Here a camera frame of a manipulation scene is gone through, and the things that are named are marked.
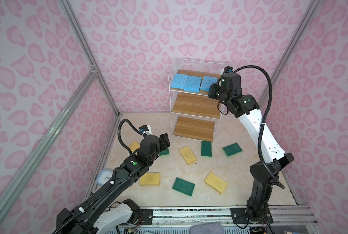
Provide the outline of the blue sponge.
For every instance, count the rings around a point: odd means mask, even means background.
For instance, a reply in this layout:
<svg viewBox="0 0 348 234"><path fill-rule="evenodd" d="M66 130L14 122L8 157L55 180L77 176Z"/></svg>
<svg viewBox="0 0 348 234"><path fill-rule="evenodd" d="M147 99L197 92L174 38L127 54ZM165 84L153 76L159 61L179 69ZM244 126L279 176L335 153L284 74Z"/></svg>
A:
<svg viewBox="0 0 348 234"><path fill-rule="evenodd" d="M187 82L187 79L188 79L188 75L186 75L186 74L178 74L178 73L175 74L175 76L171 82L170 88L171 89L184 89L186 82Z"/></svg>
<svg viewBox="0 0 348 234"><path fill-rule="evenodd" d="M204 76L200 85L200 90L208 92L210 90L210 87L217 81L218 78L216 77Z"/></svg>
<svg viewBox="0 0 348 234"><path fill-rule="evenodd" d="M198 93L200 91L201 82L201 77L188 76L184 86L184 90L187 92Z"/></svg>

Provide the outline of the small yellow sponge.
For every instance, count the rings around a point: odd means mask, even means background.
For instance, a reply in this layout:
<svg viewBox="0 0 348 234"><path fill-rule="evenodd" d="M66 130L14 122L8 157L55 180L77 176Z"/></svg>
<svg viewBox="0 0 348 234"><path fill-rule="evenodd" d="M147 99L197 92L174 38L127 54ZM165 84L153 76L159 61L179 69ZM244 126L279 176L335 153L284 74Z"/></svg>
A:
<svg viewBox="0 0 348 234"><path fill-rule="evenodd" d="M139 149L140 144L137 141L134 141L133 143L131 143L129 145L129 148L131 150L131 152L133 153L135 150Z"/></svg>

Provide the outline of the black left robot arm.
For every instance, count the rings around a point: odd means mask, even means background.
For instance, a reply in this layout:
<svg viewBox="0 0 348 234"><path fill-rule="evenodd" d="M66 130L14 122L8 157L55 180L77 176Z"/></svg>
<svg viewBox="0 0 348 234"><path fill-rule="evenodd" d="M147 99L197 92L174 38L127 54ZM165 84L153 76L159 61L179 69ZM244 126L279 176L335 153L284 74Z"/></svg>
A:
<svg viewBox="0 0 348 234"><path fill-rule="evenodd" d="M71 211L65 208L57 215L54 233L95 234L99 230L96 227L97 220L106 208L147 173L159 153L168 149L170 145L167 133L159 137L146 135L140 143L140 148L113 170L112 177L97 192Z"/></svg>

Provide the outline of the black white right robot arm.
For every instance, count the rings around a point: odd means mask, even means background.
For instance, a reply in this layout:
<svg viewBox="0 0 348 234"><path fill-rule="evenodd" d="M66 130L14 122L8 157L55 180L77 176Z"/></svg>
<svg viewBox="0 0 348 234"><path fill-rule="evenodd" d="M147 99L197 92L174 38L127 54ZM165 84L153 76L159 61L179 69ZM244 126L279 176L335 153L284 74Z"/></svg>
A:
<svg viewBox="0 0 348 234"><path fill-rule="evenodd" d="M219 81L210 86L208 97L225 105L227 112L240 120L257 147L259 161L250 167L253 186L245 211L247 220L257 223L267 216L273 187L285 188L279 173L293 162L294 157L274 138L255 98L242 93L239 74L222 74Z"/></svg>

